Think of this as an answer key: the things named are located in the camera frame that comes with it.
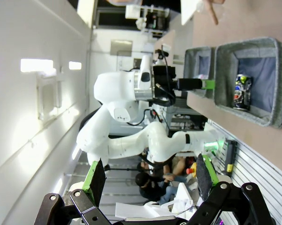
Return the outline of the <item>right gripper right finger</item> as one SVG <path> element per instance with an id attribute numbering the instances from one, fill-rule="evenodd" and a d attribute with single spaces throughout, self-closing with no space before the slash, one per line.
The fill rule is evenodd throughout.
<path id="1" fill-rule="evenodd" d="M 275 225 L 256 183 L 235 186 L 217 177 L 207 155 L 196 160 L 196 177 L 203 203 L 187 222 L 189 225 L 214 225 L 222 212 L 232 212 L 239 225 Z"/>

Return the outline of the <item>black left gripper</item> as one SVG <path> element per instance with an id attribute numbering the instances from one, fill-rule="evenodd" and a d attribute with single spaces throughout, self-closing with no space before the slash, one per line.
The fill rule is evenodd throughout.
<path id="1" fill-rule="evenodd" d="M 153 78 L 156 98 L 175 98 L 174 90 L 188 91 L 184 79 L 176 80 L 175 67 L 153 67 Z M 191 79 L 190 90 L 213 90 L 215 80 Z"/>

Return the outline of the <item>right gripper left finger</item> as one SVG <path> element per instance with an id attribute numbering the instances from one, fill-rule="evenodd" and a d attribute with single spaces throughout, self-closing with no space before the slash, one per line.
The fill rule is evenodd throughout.
<path id="1" fill-rule="evenodd" d="M 34 224 L 69 225 L 79 219 L 86 225 L 110 225 L 99 209 L 106 176 L 102 160 L 94 161 L 81 188 L 61 196 L 48 193 L 44 196 Z"/>

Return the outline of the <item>person's right hand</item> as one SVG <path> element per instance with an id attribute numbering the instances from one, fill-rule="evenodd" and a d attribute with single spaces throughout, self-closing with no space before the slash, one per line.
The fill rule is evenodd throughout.
<path id="1" fill-rule="evenodd" d="M 224 2 L 225 0 L 204 0 L 203 1 L 205 9 L 207 10 L 208 14 L 210 15 L 215 25 L 218 25 L 218 18 L 214 11 L 213 5 L 214 4 L 222 5 Z"/>

